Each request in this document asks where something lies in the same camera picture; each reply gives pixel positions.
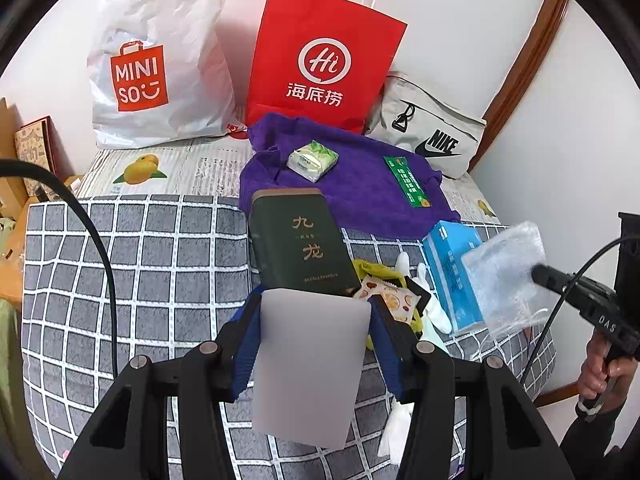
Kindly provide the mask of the person right hand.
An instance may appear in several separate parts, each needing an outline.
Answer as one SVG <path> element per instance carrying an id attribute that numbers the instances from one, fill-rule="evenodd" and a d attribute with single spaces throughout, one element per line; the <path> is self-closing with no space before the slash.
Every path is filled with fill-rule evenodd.
<path id="1" fill-rule="evenodd" d="M 606 364 L 610 348 L 605 336 L 594 330 L 577 379 L 578 393 L 582 398 L 594 400 L 597 396 L 604 396 L 602 413 L 615 411 L 624 405 L 637 369 L 637 362 L 624 356 Z"/>

